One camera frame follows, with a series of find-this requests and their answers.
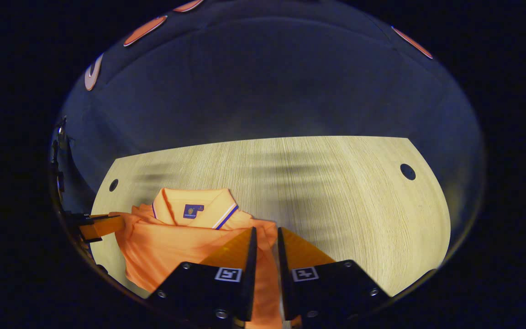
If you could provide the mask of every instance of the wooden table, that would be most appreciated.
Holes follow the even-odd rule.
[[[408,164],[416,173],[407,179]],[[115,179],[117,188],[109,191]],[[438,267],[450,220],[444,194],[405,138],[295,137],[240,140],[115,159],[92,214],[130,212],[158,191],[228,188],[240,209],[275,221],[334,260],[355,260],[389,296]],[[91,244],[98,264],[141,297],[125,278],[115,235]]]

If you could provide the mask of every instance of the blue label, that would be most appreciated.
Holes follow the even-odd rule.
[[[186,204],[184,208],[184,218],[194,219],[198,211],[204,211],[202,204]]]

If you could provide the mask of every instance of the screw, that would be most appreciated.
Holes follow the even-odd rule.
[[[225,310],[216,310],[215,315],[217,318],[227,318],[228,317],[228,313],[226,313]]]

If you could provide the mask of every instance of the orange polo shirt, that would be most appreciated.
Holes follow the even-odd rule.
[[[279,329],[278,272],[271,248],[277,227],[238,209],[228,189],[159,191],[152,205],[133,206],[115,232],[125,256],[126,276],[153,292],[181,263],[200,263],[230,239],[257,228],[257,270],[251,322],[247,329]]]

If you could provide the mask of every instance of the dark background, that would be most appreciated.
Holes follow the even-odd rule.
[[[167,327],[80,266],[51,211],[46,164],[55,115],[82,70],[184,2],[0,2],[0,325]],[[489,159],[484,206],[462,248],[367,327],[526,327],[526,1],[348,3],[453,73]]]

